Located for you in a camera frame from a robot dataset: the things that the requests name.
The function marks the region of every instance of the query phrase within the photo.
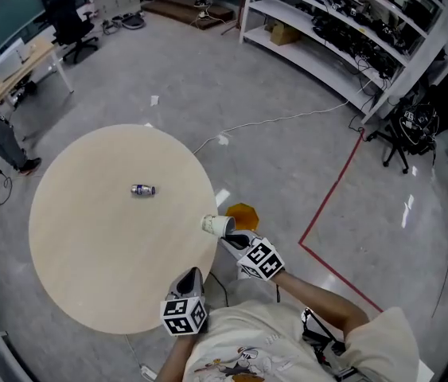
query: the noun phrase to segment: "wooden step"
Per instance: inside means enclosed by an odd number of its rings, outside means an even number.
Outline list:
[[[160,14],[163,17],[172,18],[173,20],[183,22],[198,29],[208,29],[222,24],[221,20],[213,20],[211,18],[205,20],[198,19],[201,9],[179,6],[173,3],[153,1],[143,4],[142,9],[150,13]]]
[[[219,18],[224,21],[231,21],[234,18],[234,12],[226,7],[218,6],[217,4],[212,4],[208,9],[196,8],[193,6],[195,0],[155,0],[156,2],[165,2],[175,4],[180,7],[185,7],[187,9],[196,10],[198,13],[202,10],[207,10],[211,17]]]

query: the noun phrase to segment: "white cup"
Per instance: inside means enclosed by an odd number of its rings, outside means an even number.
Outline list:
[[[201,227],[203,231],[222,238],[236,229],[236,222],[234,216],[206,215],[202,218]]]

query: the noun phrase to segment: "office chair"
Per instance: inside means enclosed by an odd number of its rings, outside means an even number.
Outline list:
[[[73,57],[73,64],[77,63],[77,58],[84,48],[92,48],[95,51],[98,49],[96,45],[89,44],[90,41],[98,41],[98,37],[83,38],[88,35],[95,25],[89,20],[91,13],[84,13],[86,20],[82,21],[76,10],[75,0],[53,0],[47,8],[47,18],[56,29],[54,36],[59,45],[75,44],[75,47],[70,49],[63,55],[63,60],[66,61],[68,55],[75,53]]]
[[[402,98],[394,107],[392,113],[388,115],[388,125],[384,128],[390,135],[382,133],[379,129],[373,131],[366,141],[370,142],[378,136],[390,142],[392,152],[388,156],[383,166],[388,167],[395,152],[399,152],[404,168],[402,172],[407,174],[409,165],[406,154],[425,154],[429,150],[433,151],[435,161],[435,135],[439,129],[439,116],[436,111],[438,93],[436,87],[428,89],[425,96],[413,104],[414,98]]]

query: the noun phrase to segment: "wrist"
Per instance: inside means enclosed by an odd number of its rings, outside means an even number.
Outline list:
[[[275,275],[273,275],[271,281],[275,284],[279,284],[279,282],[282,282],[282,279],[284,279],[286,275],[287,275],[286,269],[282,268]]]
[[[182,345],[194,346],[199,339],[199,334],[181,335],[176,337],[176,342]]]

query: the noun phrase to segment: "orange object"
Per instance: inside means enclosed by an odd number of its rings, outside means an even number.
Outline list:
[[[247,204],[236,204],[228,208],[225,216],[233,216],[236,220],[236,229],[255,231],[259,225],[259,217],[254,208]]]

